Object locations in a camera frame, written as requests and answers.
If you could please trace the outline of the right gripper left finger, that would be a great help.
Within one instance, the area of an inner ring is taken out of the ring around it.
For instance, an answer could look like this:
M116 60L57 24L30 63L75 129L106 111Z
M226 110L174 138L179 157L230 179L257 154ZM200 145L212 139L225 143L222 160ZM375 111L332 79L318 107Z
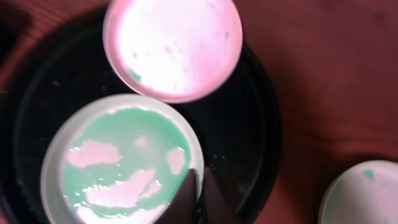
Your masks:
M197 202L197 177L195 169L186 174L178 192L155 224L190 224Z

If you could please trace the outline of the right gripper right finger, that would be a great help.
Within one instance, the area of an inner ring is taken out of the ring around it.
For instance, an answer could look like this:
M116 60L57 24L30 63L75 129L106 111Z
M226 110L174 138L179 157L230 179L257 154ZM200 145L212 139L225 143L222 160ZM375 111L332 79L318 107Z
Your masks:
M210 168L204 169L203 193L208 224L242 224L242 220L228 207Z

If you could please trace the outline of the teal plate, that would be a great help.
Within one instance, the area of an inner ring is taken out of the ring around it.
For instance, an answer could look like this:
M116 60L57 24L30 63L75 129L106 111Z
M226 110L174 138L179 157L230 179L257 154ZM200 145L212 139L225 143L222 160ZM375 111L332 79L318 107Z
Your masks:
M187 172L204 159L188 121L171 106L118 94L78 110L53 137L40 195L50 223L154 223Z
M366 161L328 186L318 224L397 224L397 163Z

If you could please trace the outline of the white plate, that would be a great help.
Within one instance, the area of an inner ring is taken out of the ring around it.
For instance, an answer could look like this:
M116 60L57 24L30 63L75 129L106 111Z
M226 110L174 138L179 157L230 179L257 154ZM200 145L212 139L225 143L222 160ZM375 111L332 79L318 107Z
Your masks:
M130 89L187 103L214 92L234 72L243 28L232 0L113 0L103 45Z

